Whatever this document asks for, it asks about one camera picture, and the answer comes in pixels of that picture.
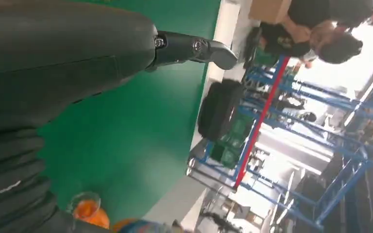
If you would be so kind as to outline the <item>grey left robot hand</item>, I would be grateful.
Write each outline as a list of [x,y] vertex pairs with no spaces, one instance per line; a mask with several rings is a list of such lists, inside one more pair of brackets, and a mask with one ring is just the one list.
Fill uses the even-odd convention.
[[103,233],[59,209],[37,129],[135,74],[193,61],[237,63],[223,43],[159,31],[147,17],[64,0],[0,0],[0,233]]

